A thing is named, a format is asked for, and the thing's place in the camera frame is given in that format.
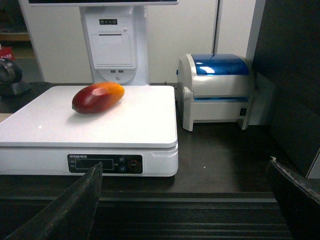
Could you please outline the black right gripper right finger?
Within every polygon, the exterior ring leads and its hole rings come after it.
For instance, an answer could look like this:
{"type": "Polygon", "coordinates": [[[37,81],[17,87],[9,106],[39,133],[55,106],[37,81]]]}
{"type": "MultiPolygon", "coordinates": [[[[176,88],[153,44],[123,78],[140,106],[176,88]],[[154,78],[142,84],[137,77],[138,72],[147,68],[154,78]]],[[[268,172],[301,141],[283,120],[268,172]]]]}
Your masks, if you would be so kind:
{"type": "Polygon", "coordinates": [[[309,179],[294,172],[271,157],[267,177],[295,240],[320,238],[320,180],[309,179]]]}

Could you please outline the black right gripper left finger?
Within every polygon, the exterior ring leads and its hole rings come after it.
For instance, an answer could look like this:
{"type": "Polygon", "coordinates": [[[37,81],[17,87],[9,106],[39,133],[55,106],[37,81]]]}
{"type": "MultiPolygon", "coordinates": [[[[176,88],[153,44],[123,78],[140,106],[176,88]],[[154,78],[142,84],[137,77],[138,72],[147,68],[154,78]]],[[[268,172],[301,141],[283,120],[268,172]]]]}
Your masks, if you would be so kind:
{"type": "Polygon", "coordinates": [[[88,240],[103,179],[103,165],[94,165],[6,240],[88,240]]]}

